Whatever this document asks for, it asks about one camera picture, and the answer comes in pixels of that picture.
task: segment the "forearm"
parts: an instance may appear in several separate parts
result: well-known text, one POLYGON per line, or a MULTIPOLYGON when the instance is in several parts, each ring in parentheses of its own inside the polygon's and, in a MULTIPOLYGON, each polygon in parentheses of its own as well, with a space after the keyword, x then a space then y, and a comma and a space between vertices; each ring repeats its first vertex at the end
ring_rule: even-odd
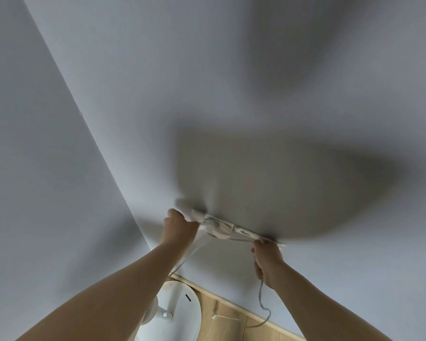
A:
POLYGON ((18 341, 127 341, 184 248, 161 244, 53 311, 18 341))
POLYGON ((269 273, 274 290, 307 341, 391 341, 287 264, 275 264, 269 273))

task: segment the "person's left arm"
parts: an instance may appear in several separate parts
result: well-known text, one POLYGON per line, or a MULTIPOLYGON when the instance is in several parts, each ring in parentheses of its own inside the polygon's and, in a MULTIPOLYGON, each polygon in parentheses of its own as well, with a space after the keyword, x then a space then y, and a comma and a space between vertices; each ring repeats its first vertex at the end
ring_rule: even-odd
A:
POLYGON ((17 341, 127 341, 198 228, 170 209, 159 246, 71 298, 17 341))

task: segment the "bare skin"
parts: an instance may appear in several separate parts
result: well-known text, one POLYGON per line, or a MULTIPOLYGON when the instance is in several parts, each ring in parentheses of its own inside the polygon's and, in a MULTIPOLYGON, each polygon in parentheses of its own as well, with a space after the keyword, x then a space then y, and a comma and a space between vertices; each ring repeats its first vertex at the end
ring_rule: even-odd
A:
MULTIPOLYGON (((71 298, 17 341, 128 341, 198 228, 170 209, 159 246, 71 298)), ((307 341, 391 341, 290 268, 274 244, 256 241, 252 252, 258 278, 278 293, 307 341)))
POLYGON ((273 288, 307 341, 391 341, 289 267, 276 244, 254 242, 256 275, 273 288))

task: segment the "person's left hand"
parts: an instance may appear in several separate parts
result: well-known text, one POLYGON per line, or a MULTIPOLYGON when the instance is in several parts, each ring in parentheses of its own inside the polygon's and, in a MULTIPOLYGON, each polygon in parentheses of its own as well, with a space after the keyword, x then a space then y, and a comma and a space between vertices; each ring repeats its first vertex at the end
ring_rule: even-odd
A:
POLYGON ((199 223, 197 221, 186 221, 183 214, 175 209, 167 211, 164 219, 164 231, 161 243, 175 244, 187 249, 194 241, 199 223))

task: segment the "white disc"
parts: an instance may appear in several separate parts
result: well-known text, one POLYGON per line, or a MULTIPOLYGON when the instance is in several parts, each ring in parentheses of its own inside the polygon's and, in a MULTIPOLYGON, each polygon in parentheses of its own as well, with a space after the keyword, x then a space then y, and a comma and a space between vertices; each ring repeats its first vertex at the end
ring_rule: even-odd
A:
POLYGON ((179 281, 166 281, 158 292, 159 306, 172 313, 166 323, 155 316, 137 332, 137 341, 196 341, 202 322, 200 302, 193 289, 179 281))

